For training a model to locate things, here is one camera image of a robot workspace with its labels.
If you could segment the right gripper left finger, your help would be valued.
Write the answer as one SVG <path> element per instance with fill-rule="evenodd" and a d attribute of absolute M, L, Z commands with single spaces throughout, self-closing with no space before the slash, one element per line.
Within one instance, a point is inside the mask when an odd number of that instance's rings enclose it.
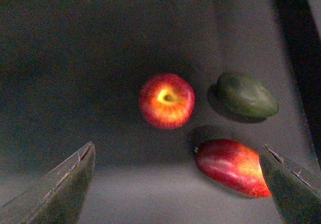
<path fill-rule="evenodd" d="M 89 142 L 1 206 L 1 223 L 77 223 L 95 166 Z"/>

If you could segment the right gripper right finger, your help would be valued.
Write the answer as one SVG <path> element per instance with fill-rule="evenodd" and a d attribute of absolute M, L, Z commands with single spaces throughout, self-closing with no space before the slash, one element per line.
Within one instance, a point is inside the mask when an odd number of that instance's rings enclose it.
<path fill-rule="evenodd" d="M 259 154 L 264 180 L 283 223 L 320 223 L 320 175 L 276 152 Z"/>

